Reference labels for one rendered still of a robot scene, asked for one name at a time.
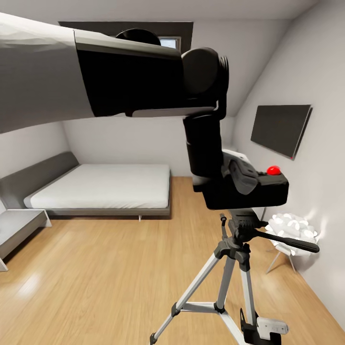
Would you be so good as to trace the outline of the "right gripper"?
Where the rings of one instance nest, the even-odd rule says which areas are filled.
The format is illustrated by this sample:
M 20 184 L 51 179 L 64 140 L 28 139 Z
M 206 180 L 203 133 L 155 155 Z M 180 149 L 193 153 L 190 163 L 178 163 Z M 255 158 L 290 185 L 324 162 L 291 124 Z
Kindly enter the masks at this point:
M 247 324 L 244 318 L 242 308 L 240 309 L 241 316 L 241 330 L 243 331 L 244 340 L 250 345 L 281 345 L 281 334 L 270 333 L 270 340 L 260 338 L 257 330 L 258 326 Z

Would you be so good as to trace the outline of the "camera tripod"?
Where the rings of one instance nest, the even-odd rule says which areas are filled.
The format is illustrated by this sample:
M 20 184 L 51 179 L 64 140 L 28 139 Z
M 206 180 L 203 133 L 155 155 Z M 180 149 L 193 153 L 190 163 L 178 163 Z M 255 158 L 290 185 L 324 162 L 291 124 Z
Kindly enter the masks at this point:
M 288 237 L 283 238 L 258 231 L 257 228 L 260 229 L 261 227 L 266 227 L 268 225 L 268 222 L 260 221 L 252 208 L 229 209 L 229 211 L 232 219 L 229 219 L 228 226 L 232 233 L 232 236 L 230 236 L 229 238 L 227 236 L 225 229 L 225 222 L 227 218 L 223 213 L 221 213 L 220 219 L 222 221 L 221 228 L 223 240 L 218 243 L 218 247 L 209 258 L 205 266 L 201 269 L 192 284 L 186 290 L 184 295 L 178 302 L 173 305 L 171 314 L 162 324 L 161 328 L 159 328 L 156 333 L 153 333 L 151 335 L 151 337 L 149 338 L 149 345 L 153 345 L 157 342 L 157 339 L 161 335 L 161 333 L 165 330 L 165 328 L 169 325 L 173 318 L 175 316 L 178 316 L 180 312 L 216 313 L 221 317 L 222 321 L 239 345 L 250 345 L 245 342 L 243 334 L 224 308 L 229 283 L 232 277 L 235 262 L 237 260 L 239 261 L 241 269 L 243 294 L 248 321 L 247 324 L 257 326 L 257 315 L 254 308 L 250 275 L 249 252 L 251 252 L 251 250 L 247 242 L 251 241 L 254 237 L 259 236 L 267 238 L 269 240 L 283 242 L 286 245 L 291 245 L 292 247 L 300 248 L 313 253 L 318 253 L 320 251 L 319 246 L 312 242 L 300 241 Z M 195 293 L 197 288 L 202 284 L 207 275 L 212 271 L 214 266 L 224 255 L 227 255 L 227 259 L 224 266 L 224 272 L 221 280 L 217 302 L 188 302 L 190 297 Z

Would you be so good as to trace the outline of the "digital camera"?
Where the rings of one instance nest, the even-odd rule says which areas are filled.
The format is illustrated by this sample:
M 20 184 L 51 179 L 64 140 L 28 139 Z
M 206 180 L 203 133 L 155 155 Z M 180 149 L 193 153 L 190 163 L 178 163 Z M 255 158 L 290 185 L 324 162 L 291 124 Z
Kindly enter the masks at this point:
M 241 209 L 252 207 L 276 207 L 287 203 L 289 181 L 276 166 L 267 172 L 258 172 L 257 185 L 248 195 L 237 191 L 229 169 L 222 173 L 224 190 L 214 193 L 213 206 L 210 210 Z

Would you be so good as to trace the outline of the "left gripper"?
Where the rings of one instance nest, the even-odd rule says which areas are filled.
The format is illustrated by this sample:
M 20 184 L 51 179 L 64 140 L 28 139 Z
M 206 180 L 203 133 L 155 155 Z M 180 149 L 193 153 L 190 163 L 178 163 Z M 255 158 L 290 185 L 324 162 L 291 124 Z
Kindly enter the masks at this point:
M 224 190 L 221 145 L 221 137 L 207 144 L 186 142 L 193 173 L 193 189 L 195 192 L 203 192 L 208 207 L 213 206 L 215 191 Z

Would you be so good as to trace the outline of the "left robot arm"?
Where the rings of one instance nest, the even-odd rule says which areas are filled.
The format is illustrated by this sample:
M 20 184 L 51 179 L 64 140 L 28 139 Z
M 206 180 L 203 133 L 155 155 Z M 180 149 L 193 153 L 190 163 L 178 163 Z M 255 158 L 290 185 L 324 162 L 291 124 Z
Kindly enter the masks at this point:
M 0 12 L 0 134 L 120 113 L 183 116 L 193 189 L 208 207 L 227 169 L 243 195 L 257 185 L 248 158 L 221 148 L 228 85 L 226 56 L 208 47 L 181 55 L 143 29 L 113 38 Z

